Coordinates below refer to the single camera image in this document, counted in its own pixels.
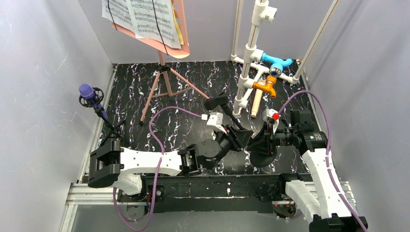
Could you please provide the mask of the pink microphone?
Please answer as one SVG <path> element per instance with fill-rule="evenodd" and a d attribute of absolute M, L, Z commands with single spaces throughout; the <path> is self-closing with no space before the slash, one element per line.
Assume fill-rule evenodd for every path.
<path fill-rule="evenodd" d="M 255 118 L 258 111 L 259 111 L 260 102 L 261 102 L 262 94 L 263 94 L 263 91 L 260 90 L 260 89 L 255 88 L 254 90 L 255 90 L 255 95 L 254 95 L 254 98 L 253 98 L 252 108 L 251 108 L 251 112 L 250 112 L 250 116 L 252 118 Z"/>

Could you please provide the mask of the black round-base mic stand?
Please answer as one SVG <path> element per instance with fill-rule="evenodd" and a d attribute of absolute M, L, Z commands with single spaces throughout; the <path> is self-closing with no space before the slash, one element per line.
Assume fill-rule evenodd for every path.
<path fill-rule="evenodd" d="M 198 162 L 206 169 L 219 167 L 219 162 L 229 151 L 242 151 L 246 149 L 249 160 L 255 167 L 262 168 L 273 163 L 277 156 L 275 146 L 269 147 L 262 129 L 259 135 L 253 137 L 253 131 L 245 129 L 233 116 L 233 111 L 228 105 L 226 93 L 209 98 L 204 102 L 205 109 L 211 113 L 207 125 L 213 128 L 214 139 L 204 140 L 199 146 Z"/>

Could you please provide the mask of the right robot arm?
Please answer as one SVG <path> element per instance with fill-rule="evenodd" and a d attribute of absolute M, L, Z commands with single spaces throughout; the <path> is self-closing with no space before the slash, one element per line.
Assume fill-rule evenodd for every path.
<path fill-rule="evenodd" d="M 277 147 L 294 146 L 307 165 L 316 190 L 313 195 L 296 174 L 282 174 L 273 187 L 273 195 L 293 201 L 311 232 L 366 232 L 366 218 L 357 215 L 337 180 L 330 138 L 315 130 L 311 112 L 292 111 L 290 124 L 273 109 L 266 109 L 262 115 L 264 125 L 247 147 L 251 164 L 258 168 L 268 166 L 277 155 Z"/>

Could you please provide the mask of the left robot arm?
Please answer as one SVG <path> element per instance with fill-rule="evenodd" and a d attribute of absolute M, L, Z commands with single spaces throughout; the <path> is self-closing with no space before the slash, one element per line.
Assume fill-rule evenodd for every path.
<path fill-rule="evenodd" d="M 105 142 L 90 154 L 88 187 L 114 187 L 129 196 L 145 191 L 141 174 L 193 176 L 211 170 L 229 151 L 243 150 L 253 132 L 225 126 L 215 139 L 206 139 L 185 149 L 171 152 L 145 152 L 121 146 L 118 140 Z"/>

